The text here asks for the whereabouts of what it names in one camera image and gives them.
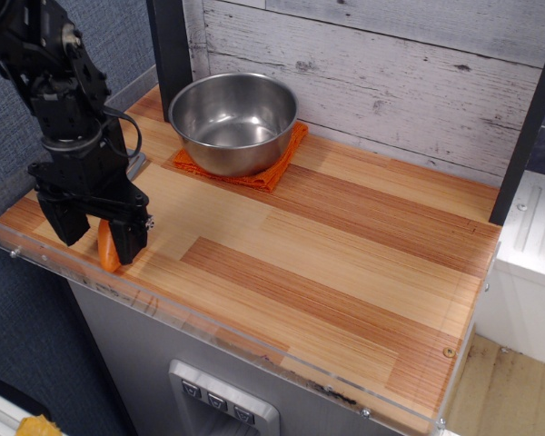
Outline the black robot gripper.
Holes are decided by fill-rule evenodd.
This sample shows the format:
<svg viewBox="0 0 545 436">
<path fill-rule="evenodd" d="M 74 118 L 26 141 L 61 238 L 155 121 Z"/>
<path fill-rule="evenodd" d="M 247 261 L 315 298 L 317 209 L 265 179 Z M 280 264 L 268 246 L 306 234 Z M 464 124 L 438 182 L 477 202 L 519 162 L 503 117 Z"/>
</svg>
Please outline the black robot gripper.
<svg viewBox="0 0 545 436">
<path fill-rule="evenodd" d="M 86 138 L 56 141 L 43 137 L 49 162 L 32 163 L 37 200 L 46 220 L 66 245 L 90 229 L 89 216 L 107 220 L 121 265 L 146 247 L 149 198 L 126 176 L 128 149 L 120 122 L 94 122 Z"/>
</svg>

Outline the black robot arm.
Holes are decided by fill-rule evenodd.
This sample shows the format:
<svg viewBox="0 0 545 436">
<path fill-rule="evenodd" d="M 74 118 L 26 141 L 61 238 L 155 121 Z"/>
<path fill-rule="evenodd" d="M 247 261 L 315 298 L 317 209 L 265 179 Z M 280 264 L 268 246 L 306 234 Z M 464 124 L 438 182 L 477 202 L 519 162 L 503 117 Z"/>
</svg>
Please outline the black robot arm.
<svg viewBox="0 0 545 436">
<path fill-rule="evenodd" d="M 58 238 L 75 244 L 98 217 L 102 266 L 132 263 L 154 223 L 130 177 L 142 146 L 127 150 L 120 123 L 131 118 L 106 105 L 106 75 L 56 1 L 0 1 L 0 75 L 40 125 L 51 159 L 28 172 Z"/>
</svg>

